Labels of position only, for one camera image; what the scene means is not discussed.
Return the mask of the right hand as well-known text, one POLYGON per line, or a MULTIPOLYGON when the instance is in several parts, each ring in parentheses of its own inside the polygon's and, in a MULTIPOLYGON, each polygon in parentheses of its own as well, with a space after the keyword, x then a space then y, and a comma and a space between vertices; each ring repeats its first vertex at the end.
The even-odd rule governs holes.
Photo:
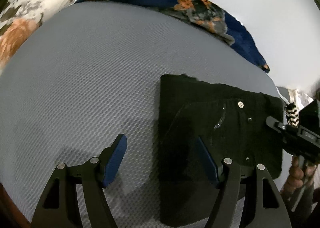
POLYGON ((289 176, 283 185, 280 193, 291 197, 296 189, 301 188, 303 185, 310 187, 314 182, 314 174, 317 165, 309 166, 305 170, 299 167, 299 158, 292 157, 291 167, 289 169, 289 176))

